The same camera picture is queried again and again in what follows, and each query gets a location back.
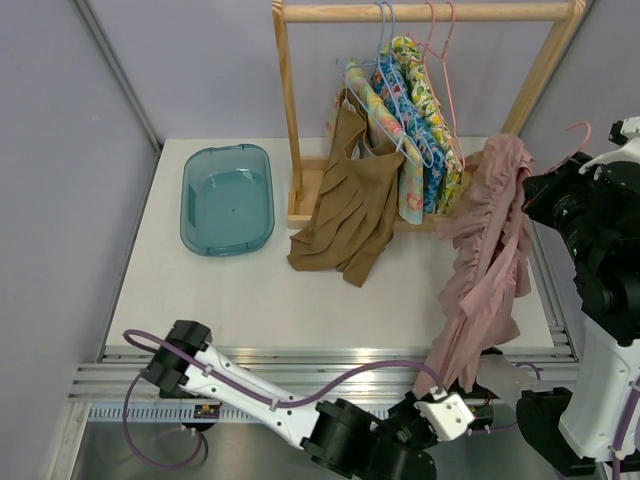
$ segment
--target teal plastic bin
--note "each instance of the teal plastic bin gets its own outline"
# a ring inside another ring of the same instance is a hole
[[[189,250],[209,257],[253,252],[274,223],[271,168],[262,148],[207,148],[187,160],[180,237]]]

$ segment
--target wooden clothes rack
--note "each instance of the wooden clothes rack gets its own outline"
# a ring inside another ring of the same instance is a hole
[[[383,8],[386,9],[386,18],[391,18],[389,6],[385,5]],[[433,10],[435,21],[451,22],[452,12],[449,5],[436,4]],[[456,4],[456,22],[554,22],[502,126],[502,133],[520,132],[580,24],[584,10],[585,0],[566,0],[558,3]],[[381,22],[383,16],[380,7],[375,4],[285,5],[282,0],[273,0],[272,12],[293,163],[287,222],[289,228],[300,229],[313,213],[327,160],[323,157],[300,155],[287,24],[374,23]],[[426,4],[394,5],[393,12],[397,22],[431,22],[432,19],[431,7]],[[398,217],[394,230],[431,231],[442,218],[439,215],[427,214],[421,225],[411,225]]]

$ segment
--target clothing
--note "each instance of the clothing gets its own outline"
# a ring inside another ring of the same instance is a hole
[[[296,270],[337,268],[346,281],[361,287],[393,238],[398,168],[404,157],[387,142],[374,149],[374,156],[351,160],[367,117],[359,104],[356,112],[349,107],[340,108],[313,215],[291,237],[287,259]]]
[[[477,167],[451,222],[439,238],[458,249],[454,275],[440,294],[447,325],[425,363],[440,372],[445,386],[456,379],[469,391],[480,353],[516,338],[513,300],[529,293],[527,257],[531,238],[522,213],[522,181],[531,175],[531,155],[511,135],[489,138],[482,152],[467,159]],[[429,392],[433,380],[418,375],[413,391]]]
[[[400,65],[392,55],[381,57],[380,66],[373,74],[372,85],[373,90],[380,95],[385,106],[396,119],[404,121],[407,135],[415,142],[426,165],[429,165],[429,167],[425,167],[424,174],[423,211],[435,213],[440,183],[445,170],[444,153],[436,143],[423,116],[409,98],[407,86],[402,79]]]
[[[422,223],[424,203],[423,169],[420,152],[404,136],[402,126],[387,110],[383,101],[369,85],[362,69],[354,61],[347,63],[345,83],[347,87],[354,90],[360,101],[369,110],[368,137],[371,144],[376,146],[388,142],[388,133],[394,142],[401,142],[404,151],[411,159],[411,161],[404,161],[400,171],[398,212],[408,223],[420,225]]]
[[[456,160],[449,127],[444,118],[438,114],[440,104],[437,103],[431,91],[422,55],[413,40],[409,37],[396,37],[391,42],[391,51],[395,54],[402,76],[411,91],[413,104],[426,120],[429,130],[444,153],[446,171],[440,188],[436,213],[450,213],[456,198],[456,190],[462,184],[463,172],[460,163]]]

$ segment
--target wooden rod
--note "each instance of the wooden rod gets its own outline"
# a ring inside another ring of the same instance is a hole
[[[520,133],[580,25],[580,19],[585,11],[584,0],[567,0],[566,5],[569,7],[571,16],[566,20],[556,21],[551,27],[522,84],[520,93],[513,102],[511,111],[502,126],[502,133],[512,135]]]
[[[380,8],[369,5],[285,5],[278,0],[285,23],[373,23],[382,21]],[[384,5],[387,21],[391,9]],[[434,4],[437,22],[452,20],[451,7]],[[430,22],[429,5],[394,5],[398,22]],[[456,22],[554,22],[569,18],[567,3],[479,3],[456,5]]]
[[[291,76],[291,54],[289,53],[289,33],[283,16],[284,5],[281,0],[274,0],[271,5],[273,27],[278,47],[278,63],[280,64],[280,79],[282,81],[282,96],[284,97],[284,113],[287,117],[289,132],[289,149],[293,164],[293,188],[297,200],[302,200],[302,165],[300,160],[300,140],[298,137],[298,121],[296,119],[296,104],[293,98],[293,78]]]

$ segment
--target wall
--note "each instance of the wall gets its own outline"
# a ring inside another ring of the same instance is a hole
[[[584,138],[584,129],[565,132],[565,127],[581,120],[591,123],[592,140],[584,150],[595,156],[614,147],[607,141],[614,121],[640,115],[640,66],[633,61],[640,42],[639,16],[640,2],[635,0],[595,3],[523,132],[538,173],[575,150]],[[581,350],[584,314],[572,281],[573,264],[560,236],[544,227],[540,231]]]
[[[269,0],[90,1],[160,136],[286,136]],[[500,130],[549,26],[456,26],[449,70],[460,132]],[[396,34],[409,28],[426,39],[426,24],[398,25]],[[447,31],[448,24],[437,24],[435,45]],[[300,135],[324,136],[340,84],[336,58],[371,58],[380,25],[291,25],[289,33]],[[436,91],[444,92],[441,69],[432,64]]]
[[[69,2],[0,3],[0,465],[37,479],[154,158]]]

